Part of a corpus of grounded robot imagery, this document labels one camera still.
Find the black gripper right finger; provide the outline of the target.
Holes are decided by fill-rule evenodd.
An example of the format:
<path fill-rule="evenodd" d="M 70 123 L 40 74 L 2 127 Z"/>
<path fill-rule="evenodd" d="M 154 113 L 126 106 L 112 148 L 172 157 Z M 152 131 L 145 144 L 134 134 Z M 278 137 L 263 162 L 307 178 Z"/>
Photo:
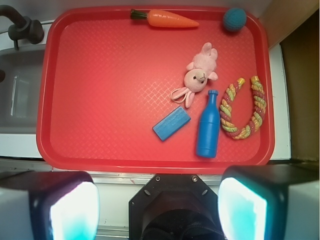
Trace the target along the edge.
<path fill-rule="evenodd" d="M 319 164 L 230 166 L 217 207 L 228 240 L 318 240 Z"/>

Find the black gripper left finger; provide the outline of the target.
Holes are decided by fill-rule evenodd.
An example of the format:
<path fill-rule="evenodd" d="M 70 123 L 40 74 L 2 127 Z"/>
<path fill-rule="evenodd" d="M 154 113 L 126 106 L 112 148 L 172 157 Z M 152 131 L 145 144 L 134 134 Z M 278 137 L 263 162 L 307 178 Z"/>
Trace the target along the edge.
<path fill-rule="evenodd" d="M 93 240 L 100 196 L 85 171 L 0 174 L 2 240 Z"/>

